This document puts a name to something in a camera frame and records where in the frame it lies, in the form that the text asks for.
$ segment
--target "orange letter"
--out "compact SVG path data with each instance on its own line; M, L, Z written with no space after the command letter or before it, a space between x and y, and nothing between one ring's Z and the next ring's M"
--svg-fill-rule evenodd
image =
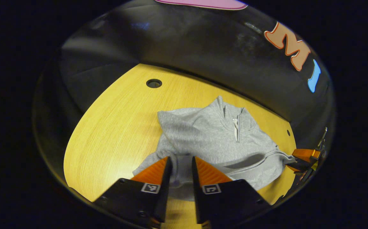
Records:
M304 62L311 52L310 48L303 41L297 41L295 34L279 22L277 22L273 31L264 32L264 36L278 49L284 48L283 40L287 37L286 55L290 56L291 54L297 52L291 57L291 64L295 67L295 69L297 69L297 71L301 71Z

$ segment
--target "table surface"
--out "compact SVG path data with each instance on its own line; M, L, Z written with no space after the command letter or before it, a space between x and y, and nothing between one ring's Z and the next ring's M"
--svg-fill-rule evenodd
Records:
M147 87L150 79L162 86ZM95 100L76 126L66 148L66 182L94 201L119 178L132 178L132 171L156 150L162 129L157 112L188 107L206 107L217 96L245 107L279 146L291 155L296 148L290 123L258 103L187 74L138 64L110 85ZM258 190L270 204L285 195L295 175L285 168L280 177ZM162 228L201 228L194 202L169 198Z

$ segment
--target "zipper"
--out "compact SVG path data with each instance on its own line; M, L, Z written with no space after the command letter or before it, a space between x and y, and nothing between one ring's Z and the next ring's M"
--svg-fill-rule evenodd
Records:
M233 120L233 123L235 124L235 129L234 129L235 139L236 139L236 142L239 142L239 119L232 118L232 120Z

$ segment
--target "pink sticker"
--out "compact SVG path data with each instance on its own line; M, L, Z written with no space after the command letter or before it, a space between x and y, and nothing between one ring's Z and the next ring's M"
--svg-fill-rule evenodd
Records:
M237 0L155 0L159 3L197 6L213 9L240 10L246 8L246 4Z

